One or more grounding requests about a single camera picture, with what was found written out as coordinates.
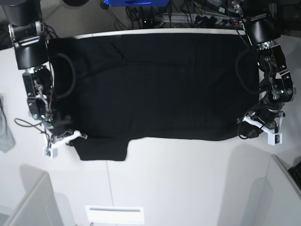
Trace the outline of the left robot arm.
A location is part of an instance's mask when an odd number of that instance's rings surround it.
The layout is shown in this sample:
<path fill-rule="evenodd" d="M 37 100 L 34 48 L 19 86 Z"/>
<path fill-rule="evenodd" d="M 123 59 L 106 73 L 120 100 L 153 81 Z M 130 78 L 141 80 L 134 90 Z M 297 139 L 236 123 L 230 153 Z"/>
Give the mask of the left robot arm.
<path fill-rule="evenodd" d="M 256 16 L 246 16 L 241 1 L 233 0 L 230 5 L 239 15 L 239 22 L 250 42 L 247 49 L 237 57 L 235 70 L 238 70 L 239 61 L 248 52 L 252 52 L 256 56 L 259 69 L 264 73 L 257 90 L 249 89 L 243 83 L 242 77 L 238 76 L 247 92 L 253 95 L 264 94 L 254 106 L 238 118 L 238 136 L 241 139 L 251 139 L 265 132 L 268 135 L 269 145 L 281 144 L 283 135 L 280 129 L 285 117 L 282 109 L 285 103 L 293 101 L 296 89 L 284 53 L 277 42 L 280 33 L 268 9 Z"/>

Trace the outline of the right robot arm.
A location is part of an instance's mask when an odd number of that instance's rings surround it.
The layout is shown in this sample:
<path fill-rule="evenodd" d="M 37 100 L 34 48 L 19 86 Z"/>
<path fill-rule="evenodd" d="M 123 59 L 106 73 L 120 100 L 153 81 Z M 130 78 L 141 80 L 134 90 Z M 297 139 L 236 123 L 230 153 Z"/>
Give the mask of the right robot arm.
<path fill-rule="evenodd" d="M 2 0 L 0 5 L 8 19 L 17 67 L 24 70 L 22 76 L 31 117 L 52 134 L 48 138 L 51 143 L 69 142 L 74 135 L 69 127 L 71 120 L 62 119 L 52 108 L 54 80 L 45 65 L 49 55 L 40 1 Z"/>

